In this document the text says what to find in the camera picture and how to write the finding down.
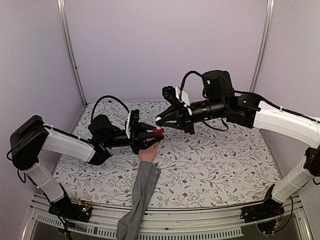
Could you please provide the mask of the red nail polish bottle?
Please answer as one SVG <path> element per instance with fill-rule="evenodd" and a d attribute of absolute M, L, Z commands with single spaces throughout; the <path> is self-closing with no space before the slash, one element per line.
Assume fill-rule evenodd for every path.
<path fill-rule="evenodd" d="M 163 135 L 164 134 L 164 129 L 163 128 L 160 128 L 160 129 L 154 128 L 153 129 L 153 133 L 155 135 Z"/>

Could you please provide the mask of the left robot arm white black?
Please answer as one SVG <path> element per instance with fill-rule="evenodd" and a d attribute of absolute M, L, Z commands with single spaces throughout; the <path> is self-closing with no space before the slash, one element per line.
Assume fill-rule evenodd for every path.
<path fill-rule="evenodd" d="M 91 139 L 84 139 L 46 125 L 39 115 L 34 115 L 10 136 L 10 150 L 6 157 L 16 169 L 24 172 L 36 186 L 55 203 L 55 209 L 63 216 L 74 213 L 63 187 L 40 164 L 41 151 L 66 155 L 90 165 L 101 165 L 110 156 L 110 148 L 130 147 L 134 154 L 146 150 L 164 139 L 164 130 L 139 121 L 130 113 L 125 129 L 113 125 L 104 114 L 96 116 L 88 126 Z"/>

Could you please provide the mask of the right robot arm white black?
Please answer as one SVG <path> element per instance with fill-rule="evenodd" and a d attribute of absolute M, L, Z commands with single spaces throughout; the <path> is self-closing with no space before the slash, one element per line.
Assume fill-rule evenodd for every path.
<path fill-rule="evenodd" d="M 201 77 L 202 101 L 190 102 L 184 91 L 191 74 Z M 163 87 L 162 96 L 170 107 L 156 117 L 159 128 L 174 128 L 193 135 L 195 123 L 225 118 L 227 122 L 272 131 L 308 146 L 299 164 L 268 189 L 264 203 L 258 208 L 262 218 L 269 218 L 292 194 L 320 175 L 320 120 L 277 106 L 259 94 L 234 90 L 227 71 L 199 73 L 191 70 L 180 87 Z"/>

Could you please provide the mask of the person's hand on table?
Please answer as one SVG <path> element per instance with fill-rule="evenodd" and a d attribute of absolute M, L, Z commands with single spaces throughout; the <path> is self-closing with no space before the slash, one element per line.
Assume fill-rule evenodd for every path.
<path fill-rule="evenodd" d="M 138 158 L 141 162 L 149 162 L 152 163 L 157 155 L 158 147 L 160 143 L 157 142 L 150 146 L 147 149 L 140 150 L 138 154 Z"/>

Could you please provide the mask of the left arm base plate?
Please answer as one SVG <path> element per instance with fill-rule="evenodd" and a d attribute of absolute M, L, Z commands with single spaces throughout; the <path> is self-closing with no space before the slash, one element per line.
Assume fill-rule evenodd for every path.
<path fill-rule="evenodd" d="M 69 199 L 61 199 L 57 202 L 51 202 L 48 212 L 61 218 L 88 223 L 92 214 L 92 205 L 80 201 L 71 202 Z"/>

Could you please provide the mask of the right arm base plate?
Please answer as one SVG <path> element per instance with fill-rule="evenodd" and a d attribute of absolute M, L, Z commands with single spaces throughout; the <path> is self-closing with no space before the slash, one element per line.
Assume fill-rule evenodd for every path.
<path fill-rule="evenodd" d="M 240 218 L 245 223 L 263 221 L 257 224 L 258 230 L 264 235 L 274 234 L 282 222 L 285 210 L 282 203 L 272 199 L 241 208 Z"/>

